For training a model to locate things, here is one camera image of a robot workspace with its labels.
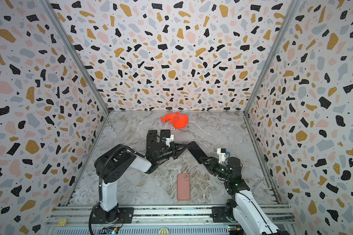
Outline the black phone case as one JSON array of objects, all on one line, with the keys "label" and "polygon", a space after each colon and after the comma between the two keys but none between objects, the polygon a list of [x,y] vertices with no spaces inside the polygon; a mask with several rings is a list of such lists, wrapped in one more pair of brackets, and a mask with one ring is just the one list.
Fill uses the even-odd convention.
[{"label": "black phone case", "polygon": [[166,139],[169,139],[171,137],[171,130],[170,129],[165,129],[160,131],[160,139],[165,141]]}]

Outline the pink phone case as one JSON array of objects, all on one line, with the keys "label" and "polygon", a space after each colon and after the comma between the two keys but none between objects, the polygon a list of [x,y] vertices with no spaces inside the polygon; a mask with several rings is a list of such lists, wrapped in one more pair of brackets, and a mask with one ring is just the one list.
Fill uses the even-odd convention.
[{"label": "pink phone case", "polygon": [[177,175],[177,200],[190,200],[190,175],[188,173]]}]

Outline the black smartphone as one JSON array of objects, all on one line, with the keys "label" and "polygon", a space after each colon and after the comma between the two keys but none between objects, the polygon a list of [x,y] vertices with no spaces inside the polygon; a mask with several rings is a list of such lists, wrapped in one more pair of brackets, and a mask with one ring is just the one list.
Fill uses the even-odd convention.
[{"label": "black smartphone", "polygon": [[157,150],[158,148],[158,136],[157,130],[149,130],[146,137],[146,157],[150,158],[151,155]]},{"label": "black smartphone", "polygon": [[207,157],[205,152],[198,146],[196,142],[190,142],[187,144],[186,148],[192,154],[199,164],[203,163],[203,159]]}]

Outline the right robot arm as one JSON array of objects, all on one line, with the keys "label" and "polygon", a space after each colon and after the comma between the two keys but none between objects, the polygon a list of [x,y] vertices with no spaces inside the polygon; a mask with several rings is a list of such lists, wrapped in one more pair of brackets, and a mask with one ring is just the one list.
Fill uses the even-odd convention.
[{"label": "right robot arm", "polygon": [[208,172],[223,180],[224,187],[231,196],[223,210],[213,209],[212,218],[237,222],[247,235],[288,235],[266,215],[254,199],[250,188],[242,178],[240,159],[229,157],[223,164],[215,157],[201,157]]}]

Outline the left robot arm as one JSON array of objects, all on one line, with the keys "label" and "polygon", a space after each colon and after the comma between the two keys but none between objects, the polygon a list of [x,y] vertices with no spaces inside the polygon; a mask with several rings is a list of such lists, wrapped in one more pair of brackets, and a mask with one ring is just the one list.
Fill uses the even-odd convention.
[{"label": "left robot arm", "polygon": [[147,146],[145,155],[123,144],[112,148],[94,163],[99,177],[99,204],[94,211],[101,210],[107,222],[116,220],[119,213],[117,184],[126,170],[134,168],[151,174],[165,161],[177,159],[185,150],[186,145],[167,144],[165,140]]}]

